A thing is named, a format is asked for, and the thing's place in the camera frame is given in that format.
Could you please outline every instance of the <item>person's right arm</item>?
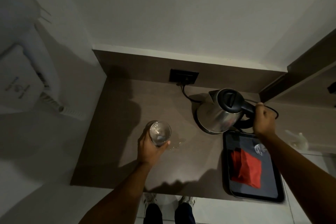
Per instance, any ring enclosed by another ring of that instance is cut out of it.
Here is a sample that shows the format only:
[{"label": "person's right arm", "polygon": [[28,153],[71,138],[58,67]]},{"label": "person's right arm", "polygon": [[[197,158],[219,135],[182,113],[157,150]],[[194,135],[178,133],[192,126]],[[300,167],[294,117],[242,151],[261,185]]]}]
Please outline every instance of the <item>person's right arm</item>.
[{"label": "person's right arm", "polygon": [[274,113],[256,105],[254,134],[269,151],[300,206],[314,223],[336,223],[336,179],[275,134]]}]

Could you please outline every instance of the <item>red cloth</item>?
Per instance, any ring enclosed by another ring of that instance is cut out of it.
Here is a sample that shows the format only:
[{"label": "red cloth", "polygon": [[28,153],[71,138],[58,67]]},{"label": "red cloth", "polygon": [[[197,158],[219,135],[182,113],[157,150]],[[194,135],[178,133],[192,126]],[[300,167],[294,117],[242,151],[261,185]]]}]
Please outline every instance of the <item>red cloth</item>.
[{"label": "red cloth", "polygon": [[261,161],[243,149],[232,151],[233,172],[231,180],[260,189]]}]

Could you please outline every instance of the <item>forearm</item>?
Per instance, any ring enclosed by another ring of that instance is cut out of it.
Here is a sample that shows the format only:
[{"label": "forearm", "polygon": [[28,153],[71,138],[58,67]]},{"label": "forearm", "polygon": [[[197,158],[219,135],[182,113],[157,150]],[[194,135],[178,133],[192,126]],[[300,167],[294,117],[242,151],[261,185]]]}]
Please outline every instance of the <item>forearm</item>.
[{"label": "forearm", "polygon": [[259,138],[311,222],[336,223],[336,179],[275,134]]},{"label": "forearm", "polygon": [[85,214],[80,224],[133,224],[150,169],[148,164],[139,164],[122,183]]}]

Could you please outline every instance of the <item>hand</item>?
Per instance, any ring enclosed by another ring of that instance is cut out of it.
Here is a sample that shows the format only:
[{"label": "hand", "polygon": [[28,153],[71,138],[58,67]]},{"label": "hand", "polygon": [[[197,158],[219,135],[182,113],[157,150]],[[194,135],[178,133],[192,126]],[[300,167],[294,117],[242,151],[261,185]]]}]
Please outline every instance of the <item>hand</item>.
[{"label": "hand", "polygon": [[149,136],[149,130],[147,130],[139,141],[137,160],[140,163],[149,164],[149,166],[152,167],[158,161],[161,154],[166,150],[169,144],[170,141],[167,141],[159,148],[156,147],[153,144],[151,137]]},{"label": "hand", "polygon": [[263,103],[255,106],[253,131],[257,137],[275,135],[275,115]]}]

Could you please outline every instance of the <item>white tile floor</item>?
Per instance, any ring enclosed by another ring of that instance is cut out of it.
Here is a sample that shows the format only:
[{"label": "white tile floor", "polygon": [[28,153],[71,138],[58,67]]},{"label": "white tile floor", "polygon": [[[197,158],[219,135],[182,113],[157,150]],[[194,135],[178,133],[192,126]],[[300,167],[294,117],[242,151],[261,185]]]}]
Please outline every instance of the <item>white tile floor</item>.
[{"label": "white tile floor", "polygon": [[[320,153],[303,155],[323,170],[336,176],[336,157],[322,156]],[[196,223],[202,224],[309,224],[307,216],[286,183],[285,190],[287,200],[282,205],[197,198],[192,211]],[[174,212],[180,198],[174,195],[157,195],[157,203],[162,211],[164,224],[175,223]],[[145,207],[141,203],[135,224],[142,224],[144,215]]]}]

